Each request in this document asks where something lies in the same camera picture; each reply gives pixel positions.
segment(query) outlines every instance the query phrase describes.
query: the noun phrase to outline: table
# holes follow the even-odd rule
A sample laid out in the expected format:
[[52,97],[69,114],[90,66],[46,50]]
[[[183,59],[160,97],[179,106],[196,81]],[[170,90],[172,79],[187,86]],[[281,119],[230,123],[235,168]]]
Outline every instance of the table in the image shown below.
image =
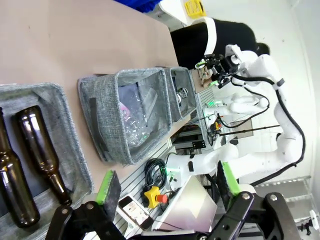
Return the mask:
[[194,21],[191,17],[188,16],[187,11],[185,9],[186,0],[162,0],[159,2],[159,7],[166,14],[171,17],[179,20],[185,26],[191,25]]
[[[129,68],[178,66],[168,28],[112,0],[0,0],[0,36],[0,84],[55,82],[64,88],[95,189],[109,169],[120,179],[131,173],[135,166],[101,162],[77,80]],[[189,120],[175,123],[167,137]]]

